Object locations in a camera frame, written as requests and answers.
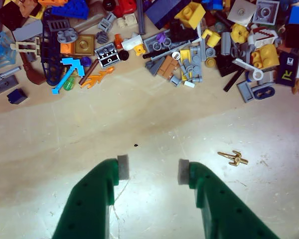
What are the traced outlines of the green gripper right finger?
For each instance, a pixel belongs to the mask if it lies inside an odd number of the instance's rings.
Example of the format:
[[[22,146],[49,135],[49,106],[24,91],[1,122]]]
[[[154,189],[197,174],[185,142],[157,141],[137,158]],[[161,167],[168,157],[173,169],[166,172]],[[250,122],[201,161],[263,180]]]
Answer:
[[[195,192],[206,239],[277,239],[252,210],[207,166],[180,159],[178,184]]]

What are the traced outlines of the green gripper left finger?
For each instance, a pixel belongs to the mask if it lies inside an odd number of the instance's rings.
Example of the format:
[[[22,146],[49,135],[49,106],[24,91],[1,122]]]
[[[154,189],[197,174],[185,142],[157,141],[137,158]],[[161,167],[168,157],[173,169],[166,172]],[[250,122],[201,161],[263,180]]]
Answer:
[[[71,190],[54,239],[108,239],[114,187],[129,179],[129,158],[119,155],[96,165]]]

